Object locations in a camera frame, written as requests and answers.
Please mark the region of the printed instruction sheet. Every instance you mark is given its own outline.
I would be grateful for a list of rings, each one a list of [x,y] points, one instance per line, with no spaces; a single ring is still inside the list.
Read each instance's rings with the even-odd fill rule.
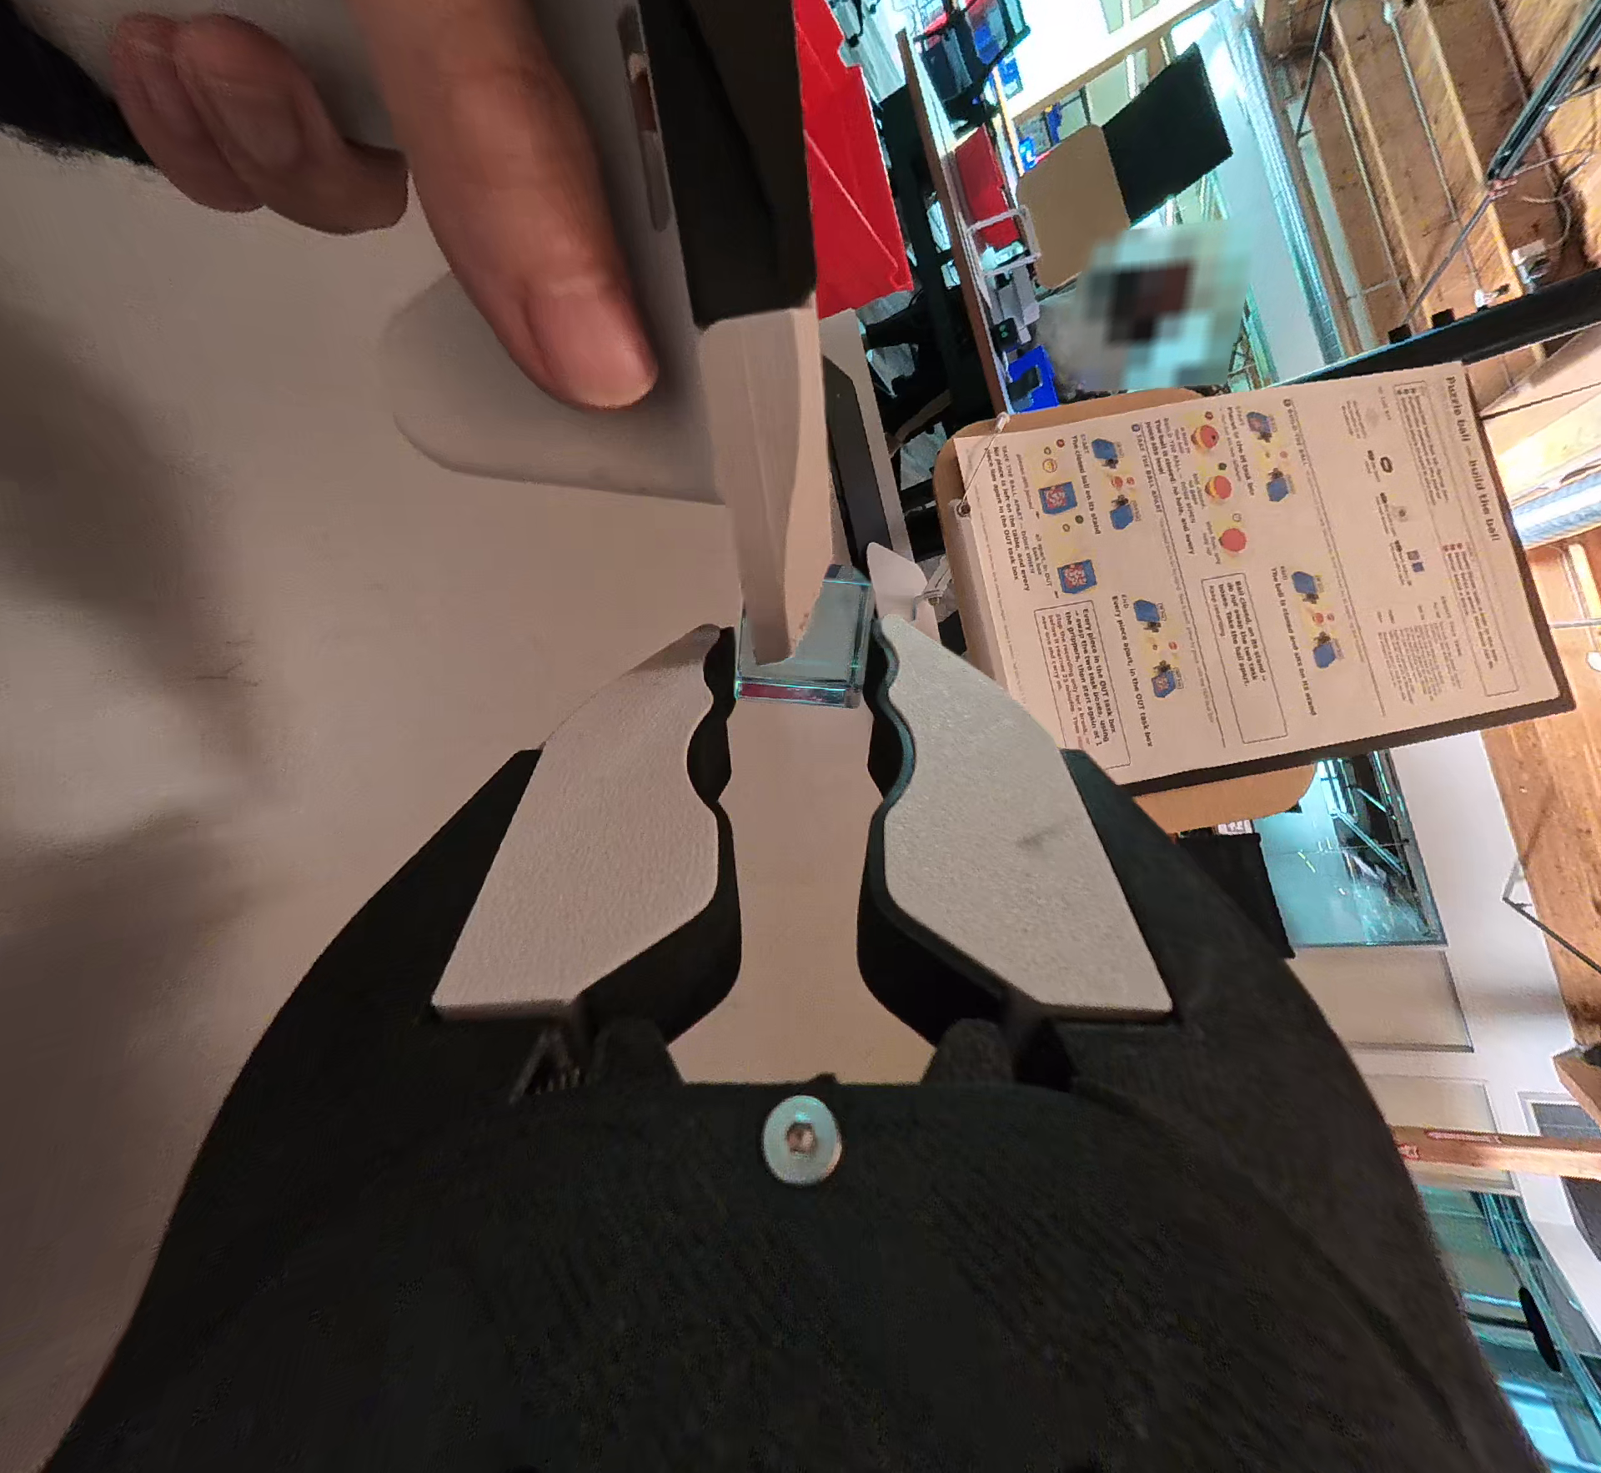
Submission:
[[[1459,365],[1037,411],[949,452],[972,658],[1133,790],[1571,712]]]

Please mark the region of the instruction sheet on board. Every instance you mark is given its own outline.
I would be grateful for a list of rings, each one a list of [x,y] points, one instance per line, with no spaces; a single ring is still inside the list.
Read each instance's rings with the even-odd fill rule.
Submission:
[[[1006,692],[1010,685],[1002,676],[999,638],[994,627],[990,594],[983,582],[972,521],[966,510],[968,494],[961,465],[963,444],[977,442],[987,451],[1002,434],[1014,428],[1020,432],[1028,425],[1051,428],[1052,434],[1064,434],[1072,425],[1088,419],[1127,417],[1143,411],[1157,411],[1174,401],[1197,399],[1199,396],[1196,392],[1164,386],[1059,403],[1051,411],[1037,411],[1022,417],[1002,415],[994,421],[960,426],[940,447],[935,461],[935,507],[951,573],[947,595],[961,616],[968,645],[966,658]],[[1199,784],[1166,784],[1136,796],[1136,801],[1154,822],[1176,837],[1179,834],[1194,828],[1216,827],[1231,821],[1259,821],[1288,811],[1304,797],[1314,779],[1314,763],[1270,763],[1269,770],[1255,770],[1241,779]]]

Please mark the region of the clear glass cube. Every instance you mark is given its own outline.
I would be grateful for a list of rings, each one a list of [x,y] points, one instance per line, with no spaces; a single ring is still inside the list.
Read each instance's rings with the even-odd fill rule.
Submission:
[[[870,576],[853,563],[830,566],[808,629],[784,661],[758,661],[750,616],[742,615],[735,664],[736,700],[857,706],[863,696],[872,619]]]

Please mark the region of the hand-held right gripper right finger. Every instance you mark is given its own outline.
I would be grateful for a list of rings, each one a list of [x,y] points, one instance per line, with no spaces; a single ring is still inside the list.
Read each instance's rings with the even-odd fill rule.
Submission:
[[[1160,1023],[1174,1004],[1052,734],[912,620],[878,619],[861,976],[918,1036]]]

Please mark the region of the person's left hand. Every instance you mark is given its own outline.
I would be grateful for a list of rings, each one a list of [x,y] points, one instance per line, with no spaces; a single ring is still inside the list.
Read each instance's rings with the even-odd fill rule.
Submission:
[[[576,102],[529,0],[346,0],[398,151],[348,141],[304,68],[232,16],[135,15],[109,79],[155,170],[191,201],[357,235],[414,184],[455,278],[546,394],[641,401],[659,369]]]

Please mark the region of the red plastic bin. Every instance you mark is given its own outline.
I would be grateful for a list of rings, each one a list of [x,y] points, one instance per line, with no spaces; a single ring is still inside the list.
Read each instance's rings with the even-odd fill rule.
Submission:
[[[954,148],[961,218],[978,249],[1003,253],[1027,243],[1010,175],[991,128],[974,128]]]
[[[835,317],[910,293],[912,266],[870,85],[843,58],[843,34],[826,0],[793,0],[808,192],[816,264],[816,315]]]

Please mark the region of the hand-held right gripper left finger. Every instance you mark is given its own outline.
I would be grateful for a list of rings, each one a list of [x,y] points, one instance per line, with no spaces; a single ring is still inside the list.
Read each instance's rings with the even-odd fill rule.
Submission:
[[[638,1020],[675,1042],[729,997],[733,670],[733,632],[694,627],[552,733],[436,982],[439,1016],[571,1042]]]

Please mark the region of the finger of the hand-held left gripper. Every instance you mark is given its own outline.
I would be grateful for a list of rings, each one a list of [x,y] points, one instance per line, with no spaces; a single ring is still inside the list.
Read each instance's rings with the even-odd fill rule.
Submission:
[[[819,324],[825,421],[835,510],[835,557],[864,573],[868,546],[879,543],[912,560],[900,488],[881,426],[863,325],[846,310]]]
[[[815,297],[699,337],[713,478],[758,654],[798,650],[833,562],[823,360]]]

